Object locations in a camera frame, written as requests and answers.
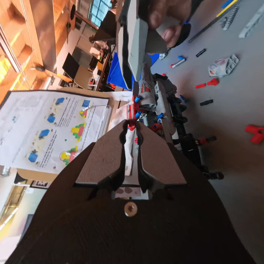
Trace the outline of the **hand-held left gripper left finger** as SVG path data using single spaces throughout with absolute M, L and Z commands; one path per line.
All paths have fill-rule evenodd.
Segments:
M 75 181 L 76 186 L 120 187 L 125 178 L 126 120 L 121 121 L 95 143 Z

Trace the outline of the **white and black lego piece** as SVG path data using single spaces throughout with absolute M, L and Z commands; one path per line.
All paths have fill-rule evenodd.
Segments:
M 166 58 L 168 56 L 170 50 L 171 50 L 171 48 L 167 48 L 164 53 L 160 53 L 159 54 L 159 60 L 163 60 L 164 58 Z

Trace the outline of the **white page holder bar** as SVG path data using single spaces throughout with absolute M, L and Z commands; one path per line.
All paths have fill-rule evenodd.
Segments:
M 110 105 L 107 105 L 105 109 L 105 113 L 104 113 L 102 127 L 101 127 L 102 135 L 104 135 L 107 132 L 110 119 L 111 119 L 111 115 L 112 115 L 112 107 Z

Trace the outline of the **white lego beam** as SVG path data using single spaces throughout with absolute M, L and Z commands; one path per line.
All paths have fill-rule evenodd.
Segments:
M 246 27 L 243 28 L 243 30 L 240 32 L 238 37 L 246 38 L 250 35 L 253 28 L 259 23 L 259 21 L 262 19 L 264 14 L 263 6 L 254 14 L 254 16 L 250 19 L 250 21 L 247 23 Z

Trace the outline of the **black monitor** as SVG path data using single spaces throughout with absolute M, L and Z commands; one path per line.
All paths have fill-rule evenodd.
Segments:
M 74 80 L 74 78 L 76 77 L 79 67 L 79 63 L 73 58 L 70 53 L 68 53 L 62 69 L 72 80 Z

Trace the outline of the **white patterned paper bag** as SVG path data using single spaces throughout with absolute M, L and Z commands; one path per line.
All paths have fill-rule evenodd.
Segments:
M 127 107 L 128 104 L 120 107 L 116 110 L 116 113 L 112 115 L 112 119 L 110 121 L 108 131 L 115 127 L 118 123 L 127 119 Z M 125 157 L 126 157 L 126 164 L 125 164 L 125 176 L 130 176 L 132 171 L 132 164 L 133 164 L 133 142 L 134 142 L 134 133 L 135 130 L 131 131 L 128 129 L 126 134 L 126 143 L 124 145 L 125 149 Z

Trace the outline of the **glass window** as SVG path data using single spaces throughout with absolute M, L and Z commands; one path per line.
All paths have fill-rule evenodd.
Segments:
M 101 25 L 107 12 L 112 8 L 111 0 L 94 0 L 89 10 L 88 19 L 97 27 Z

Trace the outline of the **blue plastic bin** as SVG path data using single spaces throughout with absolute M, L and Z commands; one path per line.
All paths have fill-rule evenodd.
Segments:
M 153 65 L 159 58 L 159 54 L 153 54 L 153 55 L 149 54 L 149 56 L 152 60 L 151 65 Z M 112 61 L 110 71 L 109 71 L 109 75 L 107 78 L 107 83 L 110 83 L 110 84 L 116 85 L 118 87 L 121 87 L 125 90 L 128 90 L 126 83 L 124 81 L 124 78 L 122 76 L 122 73 L 121 73 L 121 68 L 120 68 L 117 53 L 114 53 L 113 61 Z M 145 87 L 145 91 L 151 92 L 149 89 L 149 85 L 148 85 L 148 88 Z

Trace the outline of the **white paper slip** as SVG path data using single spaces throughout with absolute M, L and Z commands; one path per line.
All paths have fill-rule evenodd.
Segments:
M 132 91 L 113 91 L 106 93 L 109 94 L 115 101 L 129 102 L 133 97 Z

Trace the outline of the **grey lego shock absorber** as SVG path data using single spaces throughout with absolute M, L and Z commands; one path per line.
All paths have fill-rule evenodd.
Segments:
M 186 58 L 183 57 L 183 56 L 180 56 L 180 55 L 179 55 L 177 58 L 178 58 L 178 61 L 177 61 L 175 64 L 171 64 L 171 65 L 170 65 L 170 68 L 173 69 L 173 68 L 179 66 L 180 64 L 182 64 L 182 63 L 184 63 L 184 62 L 186 61 Z

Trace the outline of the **person's right hand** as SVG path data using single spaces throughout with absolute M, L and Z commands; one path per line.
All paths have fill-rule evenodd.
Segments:
M 175 48 L 182 44 L 190 34 L 190 19 L 202 1 L 195 0 L 155 0 L 149 1 L 147 11 L 147 23 L 150 30 L 158 29 L 165 16 L 178 21 L 161 31 L 160 35 L 167 48 Z

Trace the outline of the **white red-striped lego panel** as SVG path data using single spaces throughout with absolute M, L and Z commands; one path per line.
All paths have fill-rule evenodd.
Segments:
M 239 63 L 239 58 L 232 54 L 229 57 L 216 60 L 213 64 L 208 66 L 210 77 L 223 78 L 232 73 Z

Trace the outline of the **red grey lego car model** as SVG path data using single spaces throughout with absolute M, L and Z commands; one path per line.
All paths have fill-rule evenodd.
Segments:
M 200 146 L 216 141 L 216 136 L 196 139 L 187 133 L 184 124 L 188 119 L 183 115 L 187 110 L 184 102 L 176 97 L 176 90 L 168 93 L 164 85 L 171 83 L 168 77 L 152 74 L 150 65 L 145 63 L 140 80 L 133 81 L 133 97 L 127 107 L 129 130 L 134 130 L 136 121 L 141 121 L 158 136 L 179 147 L 179 150 L 206 176 L 208 180 L 222 180 L 221 172 L 210 172 L 202 165 Z

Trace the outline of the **yellow strip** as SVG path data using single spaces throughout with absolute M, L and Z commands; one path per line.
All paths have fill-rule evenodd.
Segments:
M 226 11 L 228 11 L 232 6 L 234 6 L 236 3 L 239 3 L 240 0 L 233 0 L 226 8 L 222 9 L 217 15 L 216 18 L 219 18 L 221 15 L 223 15 Z

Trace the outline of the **grey lego gear rack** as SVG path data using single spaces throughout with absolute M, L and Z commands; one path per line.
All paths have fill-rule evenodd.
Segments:
M 233 20 L 234 20 L 234 18 L 235 18 L 235 16 L 236 16 L 238 10 L 239 10 L 239 7 L 238 7 L 238 6 L 234 7 L 234 8 L 232 9 L 232 11 L 231 11 L 229 17 L 225 17 L 225 18 L 223 19 L 223 21 L 221 22 L 220 25 L 221 25 L 221 28 L 222 28 L 224 31 L 227 31 L 227 30 L 229 29 L 230 25 L 233 23 Z

